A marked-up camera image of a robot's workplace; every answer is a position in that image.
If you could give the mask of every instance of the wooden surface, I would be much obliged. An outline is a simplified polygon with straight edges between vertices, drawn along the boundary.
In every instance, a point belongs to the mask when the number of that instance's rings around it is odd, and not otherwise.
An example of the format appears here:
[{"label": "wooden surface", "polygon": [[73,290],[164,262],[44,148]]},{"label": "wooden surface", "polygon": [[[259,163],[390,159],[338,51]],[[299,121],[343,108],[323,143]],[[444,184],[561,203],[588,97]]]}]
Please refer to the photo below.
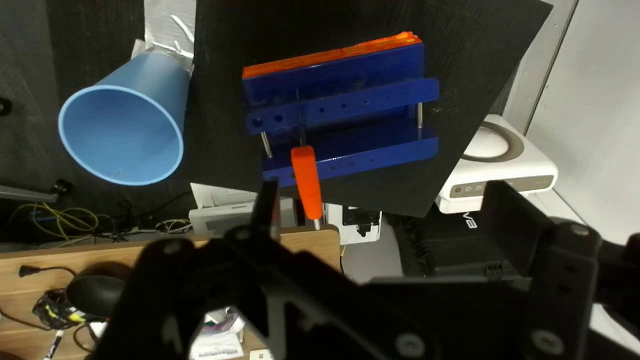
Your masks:
[{"label": "wooden surface", "polygon": [[[308,250],[323,258],[327,265],[341,268],[341,240],[336,230],[321,233],[287,233],[282,235],[282,245],[292,253]],[[144,242],[136,245],[106,245],[106,246],[82,246],[82,248],[60,248],[60,250],[38,250],[38,253],[21,253],[0,256],[0,308],[10,317],[21,320],[37,323],[32,317],[32,307],[51,289],[64,289],[71,282],[66,272],[43,272],[29,279],[18,279],[18,268],[22,265],[31,266],[69,266],[75,271],[85,271],[94,262],[123,262],[134,265]],[[26,328],[22,325],[0,318],[0,352],[18,354],[24,360],[40,360],[55,334]],[[250,348],[256,348],[261,343],[254,337],[248,337]],[[56,360],[80,360],[82,352],[75,341],[73,331],[64,337],[64,343],[56,354]]]}]

